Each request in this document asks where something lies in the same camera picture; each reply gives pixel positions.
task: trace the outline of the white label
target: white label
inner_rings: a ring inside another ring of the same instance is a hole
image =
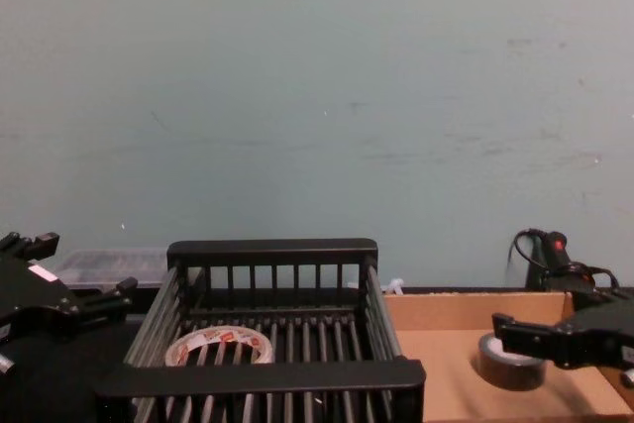
[[[9,332],[11,332],[11,324],[0,327],[0,341],[9,337]]]
[[[623,355],[623,360],[625,362],[634,364],[634,349],[632,349],[631,347],[623,346],[621,347],[621,354]]]
[[[32,266],[29,266],[29,270],[37,274],[39,277],[42,277],[48,282],[57,281],[57,276],[55,276],[52,272],[48,271],[47,269],[44,269],[43,267],[41,267],[39,264],[34,264]]]

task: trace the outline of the wire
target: wire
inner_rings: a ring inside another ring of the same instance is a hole
[[[515,238],[513,239],[513,243],[511,245],[511,248],[508,250],[508,262],[509,263],[511,262],[511,255],[513,253],[513,248],[515,248],[515,250],[517,250],[517,253],[524,260],[526,260],[528,263],[534,264],[535,266],[538,266],[541,269],[548,270],[547,266],[545,266],[544,264],[539,263],[536,260],[533,260],[531,257],[526,255],[526,253],[524,253],[524,251],[519,246],[519,239],[520,238],[524,238],[524,237],[526,237],[526,238],[539,238],[541,240],[546,235],[547,235],[546,232],[544,232],[543,230],[538,230],[536,228],[527,228],[526,230],[522,230],[521,232],[518,232],[517,235],[515,235]]]
[[[610,278],[610,287],[612,289],[620,287],[616,276],[612,273],[612,271],[605,267],[588,266],[587,264],[580,262],[570,262],[569,264],[559,266],[552,271],[552,275],[565,274],[577,274],[583,278],[591,280],[591,282],[594,282],[593,276],[595,274],[607,274],[607,276]]]

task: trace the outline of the teal wall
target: teal wall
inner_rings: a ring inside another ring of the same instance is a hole
[[[633,0],[0,0],[0,231],[364,236],[384,280],[501,285],[536,226],[631,284],[632,32]]]

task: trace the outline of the roll of tape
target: roll of tape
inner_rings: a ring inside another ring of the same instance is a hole
[[[253,347],[254,351],[258,353],[254,364],[273,362],[273,348],[270,341],[260,332],[246,327],[217,326],[199,329],[175,341],[165,352],[165,365],[168,367],[184,366],[191,351],[202,346],[223,342],[239,342]]]
[[[507,390],[532,390],[544,382],[544,361],[504,352],[502,341],[493,334],[482,336],[478,349],[477,372],[492,385]]]

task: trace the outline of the cardboard box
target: cardboard box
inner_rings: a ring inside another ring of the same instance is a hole
[[[618,371],[560,370],[530,391],[497,388],[474,369],[477,341],[491,332],[491,314],[555,324],[572,312],[563,293],[469,293],[385,296],[403,354],[427,372],[424,421],[634,421],[634,390]]]

